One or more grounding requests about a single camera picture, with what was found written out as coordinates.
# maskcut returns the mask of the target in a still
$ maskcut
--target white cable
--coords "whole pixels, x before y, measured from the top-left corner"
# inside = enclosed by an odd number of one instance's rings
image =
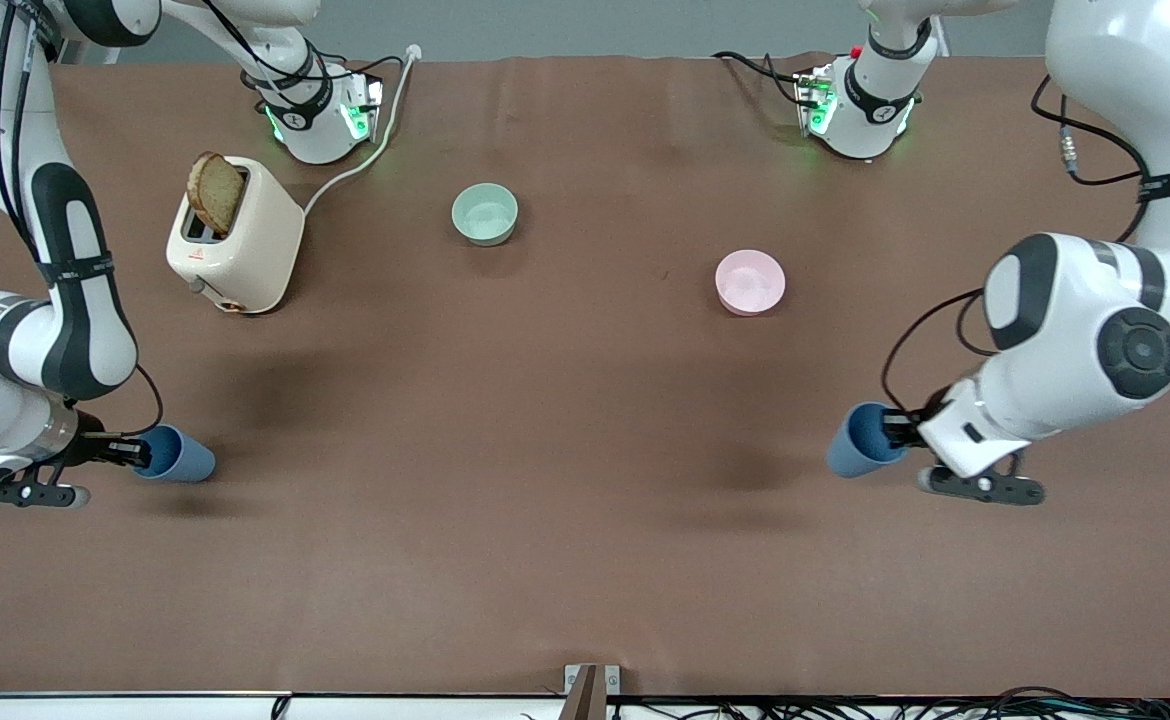
[[[307,217],[310,215],[310,210],[314,210],[315,203],[319,200],[319,197],[323,197],[324,192],[332,190],[332,186],[338,181],[343,181],[343,179],[351,178],[360,172],[364,172],[364,170],[370,169],[371,164],[376,163],[376,159],[380,158],[381,152],[384,152],[385,148],[388,146],[388,137],[394,132],[394,124],[398,121],[398,102],[402,100],[402,91],[407,88],[408,73],[412,73],[412,66],[417,63],[417,60],[420,60],[420,56],[421,49],[419,44],[407,47],[407,63],[402,66],[402,76],[398,78],[398,88],[394,88],[394,101],[388,109],[388,123],[385,123],[385,133],[380,137],[380,145],[376,146],[376,151],[366,160],[362,162],[358,167],[346,170],[346,172],[329,179],[323,187],[319,187],[319,191],[315,192],[310,201],[305,204]]]

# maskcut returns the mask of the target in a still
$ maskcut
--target black cable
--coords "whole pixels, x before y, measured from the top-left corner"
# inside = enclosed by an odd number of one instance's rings
[[[18,19],[15,5],[8,5],[4,13],[4,27],[0,29],[0,197],[4,198],[4,210],[12,219],[12,224],[18,228],[21,240],[29,245],[29,233],[26,228],[25,219],[12,205],[12,193],[8,191],[8,170],[4,164],[4,76],[8,71],[8,47],[12,40],[12,26]]]
[[[1069,117],[1069,96],[1065,95],[1064,92],[1061,92],[1061,117],[1062,118]],[[1065,123],[1061,123],[1060,126],[1061,129],[1068,128],[1066,126]],[[1102,179],[1082,178],[1078,176],[1078,172],[1073,172],[1073,170],[1066,170],[1066,173],[1069,173],[1069,178],[1072,181],[1076,181],[1078,184],[1082,184],[1082,186],[1087,187],[1101,187],[1104,186],[1106,184],[1114,184],[1117,181],[1129,181],[1129,179],[1141,177],[1141,170],[1133,170],[1130,173],[1123,173],[1121,176],[1113,176]]]
[[[896,397],[896,393],[892,392],[890,383],[888,383],[887,380],[888,380],[888,373],[892,372],[892,364],[896,363],[896,355],[900,355],[901,347],[904,347],[906,342],[909,341],[910,336],[913,336],[914,332],[917,331],[917,329],[922,327],[923,323],[925,323],[932,315],[936,315],[941,310],[945,310],[947,307],[949,306],[956,306],[969,297],[978,297],[983,292],[984,290],[982,288],[977,288],[977,290],[964,292],[961,295],[955,295],[954,297],[947,301],[940,302],[940,304],[932,306],[931,309],[929,309],[927,313],[918,315],[918,318],[914,320],[914,322],[910,323],[910,327],[906,328],[904,332],[901,332],[901,337],[896,341],[896,345],[892,347],[892,350],[887,354],[887,359],[883,361],[882,372],[878,375],[879,386],[882,386],[883,393],[887,396],[888,400],[892,400],[892,405],[896,406],[896,410],[900,410],[902,411],[902,413],[904,413],[906,405],[902,405],[900,398]]]
[[[1130,142],[1123,140],[1123,138],[1116,136],[1110,131],[1107,131],[1107,129],[1104,128],[1093,126],[1093,124],[1080,122],[1080,119],[1068,118],[1065,117],[1065,115],[1052,114],[1051,111],[1042,109],[1042,105],[1039,104],[1039,101],[1042,100],[1042,91],[1047,90],[1047,83],[1051,82],[1051,80],[1052,76],[1049,76],[1049,74],[1047,74],[1047,76],[1042,76],[1042,82],[1038,83],[1038,90],[1034,91],[1034,96],[1032,97],[1032,100],[1028,101],[1028,109],[1032,110],[1033,114],[1038,115],[1038,117],[1047,118],[1048,121],[1055,123],[1061,123],[1065,126],[1080,129],[1080,131],[1088,132],[1097,137],[1102,137],[1106,140],[1114,143],[1114,145],[1119,146],[1120,150],[1123,150],[1129,156],[1129,158],[1133,158],[1134,163],[1137,164],[1137,169],[1141,170],[1141,177],[1148,178],[1149,167],[1145,164],[1144,158],[1142,158],[1141,152],[1137,152],[1137,149],[1135,149]],[[1128,238],[1133,236],[1135,229],[1138,227],[1138,225],[1141,225],[1141,220],[1144,219],[1147,208],[1148,204],[1145,203],[1138,204],[1137,213],[1135,213],[1133,221],[1128,224],[1128,227],[1126,227],[1123,233],[1121,233],[1120,236],[1117,236],[1117,240],[1115,240],[1114,242],[1122,244],[1128,241]]]
[[[799,108],[818,108],[819,107],[812,100],[798,100],[794,95],[790,95],[789,92],[786,92],[785,85],[782,85],[782,76],[780,76],[780,74],[777,74],[776,66],[772,64],[772,55],[771,54],[763,55],[763,64],[768,66],[768,69],[769,69],[768,74],[769,74],[769,76],[772,76],[772,82],[776,83],[776,90],[778,92],[780,92],[782,97],[785,97],[785,100],[789,100],[790,102],[794,102],[794,104],[798,105]]]
[[[288,706],[291,705],[292,697],[289,694],[274,698],[274,707],[270,707],[269,720],[282,720],[282,716],[287,714]]]
[[[968,332],[965,329],[969,311],[972,310],[972,306],[977,304],[977,300],[982,300],[982,297],[984,297],[984,292],[982,292],[980,295],[969,297],[969,300],[964,302],[963,307],[959,307],[959,317],[954,322],[954,334],[957,338],[959,338],[959,345],[964,347],[968,351],[982,357],[993,357],[998,352],[986,350],[986,348],[983,347],[976,347],[972,341],[968,340]]]
[[[150,392],[154,393],[154,420],[149,425],[146,425],[146,427],[143,427],[140,430],[135,430],[135,432],[131,433],[110,433],[110,434],[117,434],[117,437],[143,436],[150,432],[150,430],[159,427],[159,424],[163,423],[163,416],[164,416],[163,393],[159,392],[159,386],[157,386],[157,383],[154,383],[154,378],[150,377],[150,372],[146,372],[145,365],[137,364],[136,372],[140,373],[142,378],[145,378],[145,382],[149,383],[150,385]]]
[[[367,74],[367,70],[371,70],[371,69],[374,69],[374,68],[379,68],[380,66],[384,66],[385,63],[388,63],[390,61],[393,61],[393,63],[398,63],[398,67],[402,67],[402,64],[405,64],[405,61],[402,61],[402,59],[399,59],[398,55],[385,55],[384,59],[373,60],[373,61],[371,61],[371,63],[366,63],[362,68],[351,68],[351,69],[349,69],[349,71],[352,73],[352,74],[360,74],[360,76],[362,76],[362,74]]]
[[[810,100],[798,100],[796,96],[790,95],[785,90],[785,85],[782,85],[782,83],[790,83],[791,85],[797,85],[797,82],[799,82],[799,81],[797,81],[796,77],[782,76],[780,73],[777,73],[776,71],[776,64],[772,63],[772,54],[771,53],[768,53],[768,54],[763,55],[763,66],[759,66],[758,63],[755,63],[755,61],[752,61],[750,59],[746,59],[746,56],[741,55],[739,53],[732,53],[730,50],[724,50],[722,53],[714,53],[713,57],[716,59],[716,60],[736,60],[736,61],[739,61],[739,63],[744,64],[745,68],[749,68],[749,69],[753,70],[755,73],[758,73],[760,76],[772,78],[772,82],[776,83],[777,90],[782,91],[782,96],[785,96],[785,100],[789,100],[790,102],[792,102],[792,104],[796,104],[796,105],[798,105],[800,108],[815,108],[817,107],[815,102],[810,101]]]
[[[18,214],[21,215],[21,224],[25,226],[25,242],[26,249],[29,255],[33,256],[35,263],[40,263],[41,259],[37,258],[37,247],[33,245],[33,235],[29,229],[29,217],[26,215],[25,206],[25,192],[22,192],[23,184],[21,183],[21,132],[25,128],[25,107],[26,100],[29,96],[29,76],[30,76],[30,62],[33,61],[33,50],[35,50],[35,43],[37,37],[33,35],[35,32],[36,19],[29,18],[29,37],[26,44],[25,59],[21,64],[21,83],[18,85],[18,103],[15,104],[15,118],[12,121],[12,176],[14,179],[15,190],[15,210]]]
[[[315,76],[307,76],[307,74],[295,73],[295,71],[291,71],[291,70],[283,70],[283,69],[275,68],[274,66],[269,64],[269,61],[266,61],[260,55],[257,55],[256,50],[252,49],[252,44],[250,44],[250,42],[247,42],[247,37],[243,36],[243,33],[241,30],[239,30],[238,26],[233,22],[233,20],[229,20],[228,15],[225,15],[225,13],[220,12],[220,8],[218,8],[218,6],[215,6],[213,4],[213,1],[211,1],[211,0],[202,0],[202,4],[207,6],[207,9],[211,11],[211,14],[215,15],[215,18],[216,18],[218,22],[220,23],[220,26],[225,28],[225,32],[228,32],[229,36],[234,37],[234,41],[238,42],[238,46],[242,47],[242,49],[246,50],[246,53],[248,55],[252,55],[253,60],[256,60],[257,63],[261,64],[261,67],[263,67],[266,69],[274,70],[275,73],[280,74],[280,76],[283,76],[284,78],[296,78],[296,81],[311,81],[311,80],[312,81],[317,81],[317,78],[346,78],[346,77],[356,76],[356,74],[364,73],[364,70],[347,70],[344,74],[335,74],[335,76],[333,76],[332,74],[328,74],[328,71],[326,71],[326,64],[325,63],[319,63],[319,69],[321,69],[321,73],[323,73],[323,74],[321,74],[321,76],[316,76],[316,77]],[[305,41],[305,44],[316,55],[319,55],[319,56],[337,56],[337,55],[333,55],[333,54],[330,54],[330,53],[321,53],[321,50],[317,49],[317,47],[315,47],[314,44],[311,44],[311,42],[309,40]]]
[[[755,63],[753,60],[746,59],[745,55],[741,55],[739,53],[732,53],[731,50],[723,50],[722,53],[714,53],[713,55],[710,55],[710,59],[716,59],[716,60],[736,60],[737,63],[742,63],[743,66],[745,66],[745,68],[749,68],[749,69],[753,70],[755,73],[758,73],[760,76],[773,77],[773,75],[776,74],[772,70],[769,70],[768,68],[764,68],[763,66],[759,66],[758,63]],[[792,78],[792,77],[782,77],[782,78],[778,78],[777,82],[787,82],[791,85],[796,85],[796,83],[799,82],[799,81],[797,81],[797,78]]]
[[[652,705],[644,705],[644,702],[640,702],[639,707],[656,712],[659,715],[672,716],[673,720],[691,720],[694,716],[717,715],[723,711],[721,707],[714,707],[710,709],[696,709],[695,712],[689,712],[687,715],[675,715],[673,712],[668,712]]]

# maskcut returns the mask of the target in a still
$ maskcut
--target wall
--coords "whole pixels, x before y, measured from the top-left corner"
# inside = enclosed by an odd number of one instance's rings
[[[1051,0],[1021,0],[985,18],[947,20],[955,55],[1041,55]],[[326,0],[307,36],[351,59],[379,59],[417,42],[434,61],[508,56],[704,56],[845,52],[865,39],[856,0]],[[166,19],[121,61],[228,61]]]

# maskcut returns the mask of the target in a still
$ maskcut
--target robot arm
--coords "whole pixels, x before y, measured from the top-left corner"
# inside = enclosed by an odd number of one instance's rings
[[[900,133],[915,92],[936,59],[932,15],[979,15],[1016,0],[859,0],[869,15],[869,42],[800,78],[803,131],[847,158],[882,155]]]
[[[104,0],[44,14],[0,0],[0,208],[18,214],[14,224],[49,290],[46,299],[0,292],[0,480],[54,457],[95,459],[96,450],[101,459],[123,461],[106,448],[87,450],[97,443],[73,447],[102,426],[67,400],[113,391],[131,377],[137,348],[96,201],[60,138],[37,28],[55,18],[71,33],[136,44],[154,30],[156,0],[150,5]],[[143,461],[140,454],[132,460]],[[61,505],[87,500],[68,486],[53,495]]]
[[[209,6],[177,0],[163,0],[163,13],[202,33],[242,66],[243,82],[264,97],[274,135],[294,158],[333,163],[371,137],[381,88],[365,74],[328,63],[296,28],[319,13],[319,0],[220,0],[215,6],[223,18]]]
[[[1000,488],[1019,492],[1023,479],[992,469],[1003,457],[1170,389],[1170,0],[1057,0],[1047,52],[1061,90],[1142,156],[1147,213],[1133,245],[1037,234],[993,266],[984,300],[1000,351],[887,427],[941,460],[920,478],[924,489],[1006,501]],[[1142,73],[1156,91],[1129,82]]]

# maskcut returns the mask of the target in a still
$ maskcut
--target toast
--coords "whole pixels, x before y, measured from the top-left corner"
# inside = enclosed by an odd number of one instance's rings
[[[204,152],[190,170],[190,180],[186,183],[190,208],[214,232],[229,234],[246,184],[243,177],[239,176],[238,167],[229,164],[223,155]]]

